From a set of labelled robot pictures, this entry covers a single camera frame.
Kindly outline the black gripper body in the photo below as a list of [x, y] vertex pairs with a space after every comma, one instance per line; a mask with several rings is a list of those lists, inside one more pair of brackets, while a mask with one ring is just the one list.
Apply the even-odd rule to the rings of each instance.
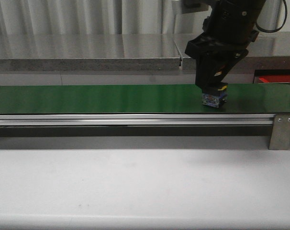
[[188, 41], [185, 54], [192, 59], [211, 52], [245, 50], [258, 36], [257, 14], [211, 14], [203, 22], [203, 33]]

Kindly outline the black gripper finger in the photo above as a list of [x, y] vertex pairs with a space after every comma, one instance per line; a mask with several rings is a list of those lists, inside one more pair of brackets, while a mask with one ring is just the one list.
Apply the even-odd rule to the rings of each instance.
[[210, 84], [219, 82], [219, 78], [215, 76], [218, 72], [218, 61], [213, 55], [200, 55], [196, 58], [196, 78], [195, 85], [204, 89]]
[[223, 51], [218, 53], [214, 60], [217, 62], [213, 83], [221, 82], [229, 71], [248, 55], [248, 51]]

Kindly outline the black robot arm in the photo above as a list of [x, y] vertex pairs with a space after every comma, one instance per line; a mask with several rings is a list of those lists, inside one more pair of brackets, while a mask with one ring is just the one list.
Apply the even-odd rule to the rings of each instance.
[[242, 59], [259, 34], [254, 29], [263, 0], [205, 0], [212, 12], [203, 32], [188, 41], [185, 54], [196, 61], [195, 84], [204, 89], [220, 83]]

